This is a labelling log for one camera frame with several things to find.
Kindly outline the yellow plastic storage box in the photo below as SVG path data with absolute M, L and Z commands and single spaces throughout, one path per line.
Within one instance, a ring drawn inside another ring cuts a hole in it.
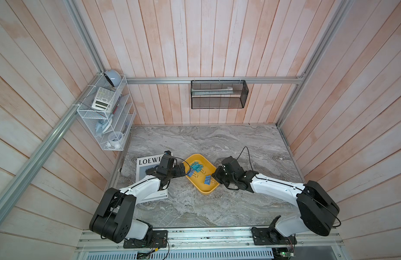
M 212 174 L 216 171 L 216 168 L 213 166 L 213 164 L 205 158 L 201 154 L 193 154 L 189 158 L 187 158 L 184 162 L 185 169 L 190 172 L 191 169 L 191 164 L 194 163 L 195 161 L 198 161 L 200 164 L 204 166 L 203 171 L 198 173 L 198 177 L 194 178 L 188 178 L 187 179 L 194 185 L 194 187 L 203 195 L 209 195 L 214 191 L 220 184 L 216 181 L 215 185 L 205 185 L 204 180 L 206 176 L 212 176 Z

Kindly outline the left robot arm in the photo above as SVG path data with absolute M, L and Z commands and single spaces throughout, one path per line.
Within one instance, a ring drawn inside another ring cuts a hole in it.
M 122 189 L 109 188 L 105 191 L 89 224 L 89 230 L 101 239 L 115 243 L 135 240 L 148 244 L 152 240 L 152 225 L 133 217 L 137 204 L 146 197 L 168 187 L 171 179 L 187 176 L 190 164 L 166 151 L 159 165 L 146 170 L 146 176 Z

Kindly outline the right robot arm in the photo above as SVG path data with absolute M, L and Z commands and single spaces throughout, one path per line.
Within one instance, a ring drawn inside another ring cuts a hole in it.
M 291 183 L 253 170 L 245 171 L 233 157 L 225 158 L 212 177 L 227 189 L 235 185 L 237 190 L 275 197 L 298 209 L 288 216 L 277 216 L 272 221 L 269 226 L 271 237 L 290 237 L 307 231 L 328 236 L 335 227 L 334 223 L 339 220 L 339 206 L 315 181 Z

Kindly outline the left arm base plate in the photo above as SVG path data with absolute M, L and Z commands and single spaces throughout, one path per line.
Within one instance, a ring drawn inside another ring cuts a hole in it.
M 142 239 L 130 238 L 124 241 L 124 249 L 166 248 L 168 241 L 167 230 L 149 231 Z

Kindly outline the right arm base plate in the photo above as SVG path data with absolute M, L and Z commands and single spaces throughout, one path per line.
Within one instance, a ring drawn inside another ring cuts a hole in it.
M 295 236 L 284 237 L 272 227 L 251 228 L 252 238 L 255 245 L 296 245 Z

